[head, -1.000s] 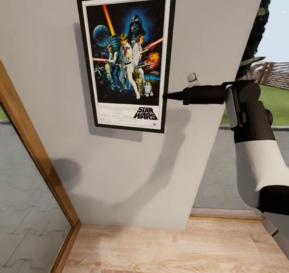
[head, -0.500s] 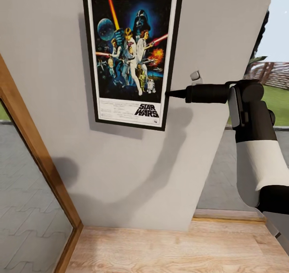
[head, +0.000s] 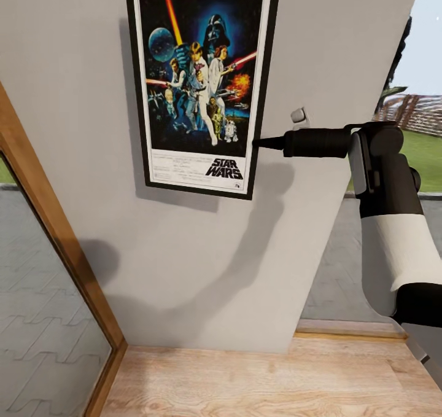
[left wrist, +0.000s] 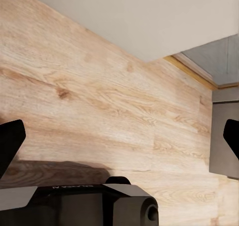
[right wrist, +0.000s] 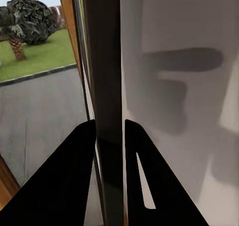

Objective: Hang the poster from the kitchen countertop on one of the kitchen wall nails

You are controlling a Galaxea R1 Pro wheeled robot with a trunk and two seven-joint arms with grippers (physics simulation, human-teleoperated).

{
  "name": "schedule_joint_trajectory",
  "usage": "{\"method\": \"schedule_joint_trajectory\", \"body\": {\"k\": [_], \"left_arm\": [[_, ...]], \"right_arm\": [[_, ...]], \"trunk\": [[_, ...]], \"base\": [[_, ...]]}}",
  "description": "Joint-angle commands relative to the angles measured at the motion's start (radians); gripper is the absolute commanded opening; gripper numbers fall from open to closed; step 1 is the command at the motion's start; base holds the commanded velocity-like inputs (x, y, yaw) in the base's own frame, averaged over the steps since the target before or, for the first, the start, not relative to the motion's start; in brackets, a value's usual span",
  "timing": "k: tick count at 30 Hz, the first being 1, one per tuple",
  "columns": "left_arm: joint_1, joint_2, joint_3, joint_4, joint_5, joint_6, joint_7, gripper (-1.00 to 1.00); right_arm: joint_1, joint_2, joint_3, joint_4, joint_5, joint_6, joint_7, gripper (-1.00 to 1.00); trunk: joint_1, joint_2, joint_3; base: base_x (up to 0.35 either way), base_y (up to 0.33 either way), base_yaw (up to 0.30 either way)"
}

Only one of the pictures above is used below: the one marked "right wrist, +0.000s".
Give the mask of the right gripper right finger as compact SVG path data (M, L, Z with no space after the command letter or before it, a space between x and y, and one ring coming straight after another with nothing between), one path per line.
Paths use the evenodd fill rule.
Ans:
M144 206L138 153L155 209ZM128 226L209 226L143 127L125 120Z

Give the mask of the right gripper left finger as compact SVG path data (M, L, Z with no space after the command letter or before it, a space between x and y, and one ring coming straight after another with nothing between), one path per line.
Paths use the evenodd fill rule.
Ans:
M95 120L78 125L0 211L0 226L84 226Z

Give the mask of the poster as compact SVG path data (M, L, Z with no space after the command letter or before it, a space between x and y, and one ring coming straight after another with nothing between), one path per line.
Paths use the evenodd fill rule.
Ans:
M103 226L124 226L120 0L72 0Z

